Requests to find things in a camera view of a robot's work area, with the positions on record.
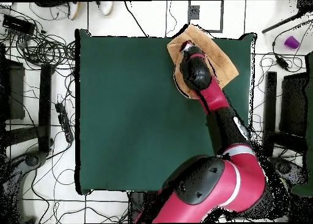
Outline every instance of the cable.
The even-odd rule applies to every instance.
[[[175,28],[176,28],[176,25],[177,25],[177,20],[176,20],[176,18],[174,18],[174,16],[173,16],[172,13],[171,13],[171,6],[172,6],[172,1],[171,1],[171,3],[169,4],[169,14],[170,14],[171,17],[173,17],[173,19],[175,20],[175,26],[174,26],[173,30],[171,30],[171,31],[169,31],[169,32],[166,33],[165,37],[167,37],[168,33],[173,32],[173,31],[175,30]]]
[[[60,159],[62,158],[62,156],[59,158],[59,160],[52,166],[52,168],[60,161]],[[41,223],[41,221],[42,221],[42,219],[43,219],[43,217],[46,215],[46,213],[48,212],[48,209],[49,209],[49,207],[50,207],[50,204],[49,204],[49,202],[46,200],[46,199],[44,199],[43,197],[41,197],[40,195],[38,195],[36,192],[35,192],[35,190],[34,190],[34,182],[35,182],[35,179],[36,179],[36,176],[37,176],[37,169],[35,170],[35,177],[34,177],[34,179],[33,179],[33,181],[32,181],[32,184],[31,184],[31,189],[32,189],[32,191],[33,191],[33,193],[35,194],[35,195],[37,195],[39,198],[41,198],[41,199],[43,199],[43,200],[45,200],[47,203],[48,203],[48,207],[47,207],[47,209],[46,209],[46,211],[44,212],[44,214],[42,215],[42,217],[40,218],[40,220],[39,220],[39,224]]]
[[[49,209],[49,207],[50,207],[50,204],[49,204],[49,202],[48,202],[46,199],[44,199],[43,197],[41,197],[41,196],[40,196],[39,194],[37,194],[37,192],[34,190],[34,182],[35,182],[36,177],[37,177],[37,169],[35,169],[35,177],[34,177],[34,179],[32,180],[31,189],[32,189],[32,191],[33,191],[33,193],[34,193],[35,195],[37,195],[39,198],[41,198],[43,201],[45,201],[45,202],[48,204],[48,207],[47,207],[45,213],[42,215],[42,217],[41,217],[40,220],[39,220],[39,224],[41,224],[41,221],[42,221],[42,219],[43,219],[43,216],[45,216],[45,214],[48,212],[48,209]]]
[[[63,18],[59,18],[59,19],[58,19],[58,17],[59,17],[59,12],[57,12],[56,17],[54,17],[53,14],[52,14],[51,7],[49,7],[49,10],[50,10],[50,15],[51,15],[51,17],[52,17],[52,20],[48,20],[48,19],[46,19],[46,18],[42,18],[42,17],[39,16],[37,13],[35,13],[35,12],[33,11],[32,7],[31,7],[31,3],[29,3],[29,9],[31,10],[31,12],[32,12],[35,16],[37,16],[37,17],[39,17],[39,18],[41,18],[42,20],[45,20],[45,21],[63,20],[64,18],[67,18],[67,16],[65,16],[65,17],[63,17]]]
[[[275,37],[275,39],[274,39],[274,41],[273,41],[273,43],[272,43],[273,54],[275,55],[276,61],[277,61],[277,63],[279,64],[279,66],[280,66],[281,68],[285,69],[286,71],[296,73],[296,72],[300,71],[300,70],[303,68],[303,67],[302,67],[302,64],[303,64],[303,63],[302,63],[302,60],[301,60],[299,57],[297,57],[297,59],[300,60],[301,65],[298,66],[297,64],[295,64],[295,65],[298,67],[298,69],[297,69],[296,71],[290,71],[289,69],[290,69],[291,67],[289,67],[288,63],[284,60],[284,58],[287,58],[287,57],[275,53],[274,46],[275,46],[275,44],[276,44],[276,39],[277,39],[280,35],[282,35],[283,33],[288,32],[288,31],[290,31],[290,30],[292,30],[292,29],[294,29],[294,28],[299,28],[301,25],[307,24],[307,23],[310,23],[310,22],[311,22],[311,24],[310,24],[309,27],[306,29],[306,32],[303,34],[303,37],[302,37],[302,39],[301,39],[301,43],[299,44],[299,47],[298,47],[298,49],[297,49],[295,55],[293,56],[292,63],[295,64],[295,62],[294,62],[294,60],[295,60],[295,58],[296,58],[295,56],[296,56],[296,54],[298,53],[298,50],[299,50],[299,48],[300,48],[300,46],[301,46],[301,44],[302,44],[302,42],[303,42],[304,36],[306,35],[306,33],[307,33],[307,31],[309,30],[309,28],[312,26],[313,20],[309,20],[309,21],[302,22],[302,23],[297,24],[296,26],[294,26],[294,27],[292,27],[292,28],[290,28],[290,29],[287,29],[287,30],[285,30],[285,31],[282,31],[280,34],[278,34],[278,35]]]
[[[137,25],[139,26],[139,28],[140,28],[140,30],[142,31],[142,33],[144,33],[144,35],[145,35],[146,37],[149,37],[149,36],[142,30],[142,28],[141,28],[140,24],[138,23],[137,19],[134,17],[134,14],[128,9],[127,4],[126,4],[126,1],[124,1],[124,4],[125,4],[125,7],[126,7],[127,11],[130,13],[130,15],[132,15],[132,17],[134,18],[135,22],[136,22]]]
[[[265,102],[266,102],[266,101],[263,101],[262,103],[258,104],[256,107],[253,107],[253,110],[254,110],[255,108],[261,106],[261,105],[264,104]]]

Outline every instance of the red robot arm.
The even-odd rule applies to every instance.
[[[259,203],[266,189],[248,133],[211,76],[204,53],[189,41],[181,52],[180,70],[207,114],[216,157],[196,156],[185,162],[135,223],[197,223],[217,206],[244,212]]]

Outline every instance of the tangled wires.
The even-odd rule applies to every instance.
[[[16,47],[19,54],[19,56],[10,54],[11,56],[17,59],[24,59],[33,70],[35,69],[30,65],[41,66],[45,63],[62,70],[68,69],[68,66],[72,67],[70,61],[73,62],[75,60],[75,41],[67,44],[62,37],[46,35],[46,31],[43,30],[42,25],[38,21],[24,14],[15,18],[34,23],[35,29],[33,35],[21,34],[20,32],[6,29],[5,34],[2,34],[1,42],[9,41],[10,46]]]

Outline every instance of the green table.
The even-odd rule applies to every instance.
[[[78,188],[159,190],[190,157],[213,155],[201,105],[174,84],[171,38],[79,37]],[[245,123],[254,37],[214,39],[239,71],[224,91]]]

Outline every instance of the black stand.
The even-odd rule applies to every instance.
[[[286,24],[292,20],[295,20],[297,18],[301,18],[305,13],[312,12],[313,11],[313,3],[312,1],[297,1],[296,7],[299,9],[298,13],[294,16],[291,16],[290,18],[286,18],[285,20],[282,20],[281,22],[275,24],[274,26],[270,26],[269,28],[266,28],[262,31],[262,33],[266,33],[268,31],[271,31],[279,26],[282,26],[283,24]]]
[[[5,62],[0,62],[0,82],[9,77],[8,70],[3,67]],[[5,158],[5,151],[1,156],[0,181],[0,222],[25,223],[21,206],[21,194],[24,177],[29,172],[41,167],[50,151],[53,141],[50,139],[51,123],[51,76],[54,70],[51,65],[41,66],[40,97],[39,97],[39,126],[14,129],[3,135],[5,145],[10,146],[38,138],[39,150],[18,156],[12,161]]]

